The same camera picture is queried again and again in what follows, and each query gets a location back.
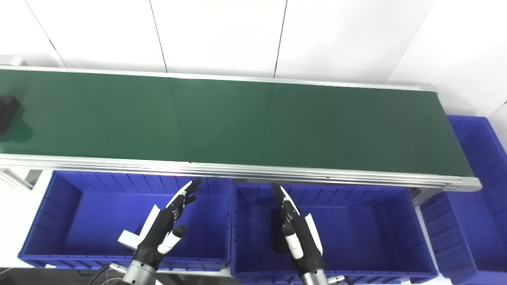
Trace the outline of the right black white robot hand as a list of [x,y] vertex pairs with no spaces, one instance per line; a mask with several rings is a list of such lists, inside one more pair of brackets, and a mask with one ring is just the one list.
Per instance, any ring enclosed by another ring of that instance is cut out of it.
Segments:
[[324,270],[322,245],[316,242],[314,231],[308,224],[310,215],[303,217],[287,191],[272,182],[273,196],[280,207],[281,233],[293,256],[293,263],[299,278],[305,274],[316,274]]

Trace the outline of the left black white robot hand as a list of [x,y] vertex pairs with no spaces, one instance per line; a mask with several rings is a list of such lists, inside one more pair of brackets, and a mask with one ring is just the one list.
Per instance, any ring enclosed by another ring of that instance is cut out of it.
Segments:
[[187,233],[186,225],[175,225],[175,223],[181,217],[185,206],[197,199],[194,193],[197,191],[201,182],[202,179],[199,178],[186,183],[185,186],[172,197],[167,206],[158,212],[145,238],[134,252],[134,261],[158,270],[163,257],[171,251]]

